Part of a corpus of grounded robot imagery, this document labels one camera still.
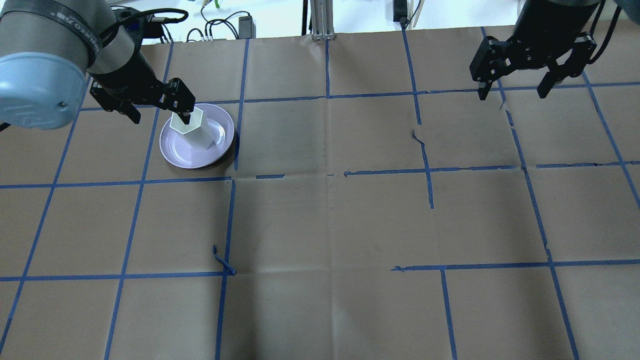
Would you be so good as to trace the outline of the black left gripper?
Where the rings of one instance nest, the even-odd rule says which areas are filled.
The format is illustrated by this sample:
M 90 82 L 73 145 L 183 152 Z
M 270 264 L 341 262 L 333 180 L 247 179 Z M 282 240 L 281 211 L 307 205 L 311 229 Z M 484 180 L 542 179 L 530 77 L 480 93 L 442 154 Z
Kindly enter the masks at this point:
M 130 59 L 114 71 L 89 71 L 93 78 L 89 93 L 99 106 L 117 111 L 135 125 L 141 114 L 135 105 L 153 105 L 177 114 L 184 125 L 190 125 L 195 109 L 195 96 L 182 79 L 175 77 L 166 84 L 158 80 L 140 47 L 135 47 Z

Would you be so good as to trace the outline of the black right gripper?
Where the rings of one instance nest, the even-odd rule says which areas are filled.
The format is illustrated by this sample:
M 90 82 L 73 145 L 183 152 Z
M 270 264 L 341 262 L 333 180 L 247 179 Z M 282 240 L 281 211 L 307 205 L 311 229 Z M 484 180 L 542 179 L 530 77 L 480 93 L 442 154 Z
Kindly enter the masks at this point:
M 578 14 L 560 22 L 551 14 L 524 14 L 509 38 L 485 36 L 469 66 L 478 98 L 486 100 L 492 84 L 515 71 L 546 68 L 537 86 L 540 99 L 565 78 L 578 77 L 596 59 L 598 43 L 585 30 L 589 18 Z

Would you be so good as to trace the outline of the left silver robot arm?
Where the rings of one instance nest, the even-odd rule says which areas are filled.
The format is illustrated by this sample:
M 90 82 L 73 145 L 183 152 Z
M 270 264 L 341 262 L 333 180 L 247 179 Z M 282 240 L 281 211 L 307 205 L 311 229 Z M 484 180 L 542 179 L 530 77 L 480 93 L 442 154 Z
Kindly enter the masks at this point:
M 159 80 L 141 52 L 174 7 L 114 9 L 106 0 L 6 0 L 1 9 L 1 129 L 56 130 L 72 123 L 85 94 L 138 124 L 138 106 L 168 110 L 189 125 L 195 96 L 179 78 Z

